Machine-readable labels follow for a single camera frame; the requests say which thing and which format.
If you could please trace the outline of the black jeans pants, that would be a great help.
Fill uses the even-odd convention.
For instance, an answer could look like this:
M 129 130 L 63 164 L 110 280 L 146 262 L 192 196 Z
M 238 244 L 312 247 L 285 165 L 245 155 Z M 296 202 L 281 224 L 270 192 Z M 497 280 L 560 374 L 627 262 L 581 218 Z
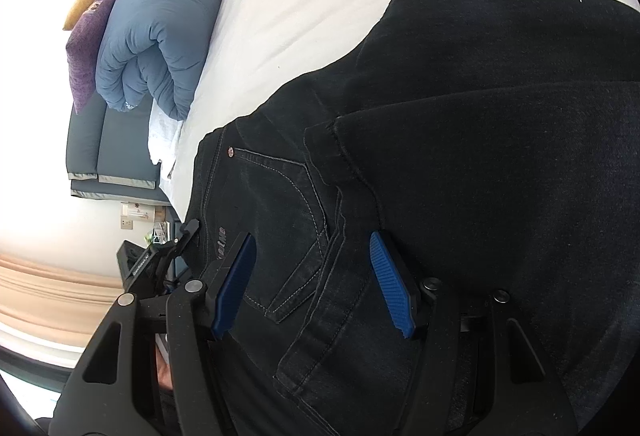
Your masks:
M 242 435 L 388 435 L 418 346 L 370 237 L 418 281 L 513 301 L 585 428 L 639 347 L 639 14 L 616 0 L 390 0 L 358 46 L 198 146 L 186 262 L 250 233 L 220 349 Z

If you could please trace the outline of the white towel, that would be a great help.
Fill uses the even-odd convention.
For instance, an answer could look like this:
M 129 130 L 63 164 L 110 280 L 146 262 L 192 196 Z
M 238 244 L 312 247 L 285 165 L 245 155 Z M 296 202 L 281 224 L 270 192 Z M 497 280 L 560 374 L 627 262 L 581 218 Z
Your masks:
M 149 118 L 148 150 L 151 162 L 160 166 L 160 177 L 170 179 L 174 170 L 182 122 L 170 118 L 152 103 Z

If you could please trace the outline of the purple pillow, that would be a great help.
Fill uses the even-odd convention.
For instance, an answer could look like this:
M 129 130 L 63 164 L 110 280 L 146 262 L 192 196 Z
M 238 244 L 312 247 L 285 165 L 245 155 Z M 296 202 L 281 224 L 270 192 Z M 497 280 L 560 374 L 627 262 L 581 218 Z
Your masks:
M 66 44 L 73 110 L 79 114 L 96 92 L 96 62 L 115 0 L 94 0 L 82 12 Z

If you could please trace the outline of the rolled blue duvet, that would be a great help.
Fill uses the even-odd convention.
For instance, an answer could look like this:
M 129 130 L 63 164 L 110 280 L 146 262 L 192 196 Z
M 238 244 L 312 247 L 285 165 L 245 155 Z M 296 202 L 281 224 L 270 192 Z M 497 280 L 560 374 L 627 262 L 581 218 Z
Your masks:
M 128 112 L 146 96 L 188 116 L 222 0 L 115 0 L 96 59 L 96 92 Z

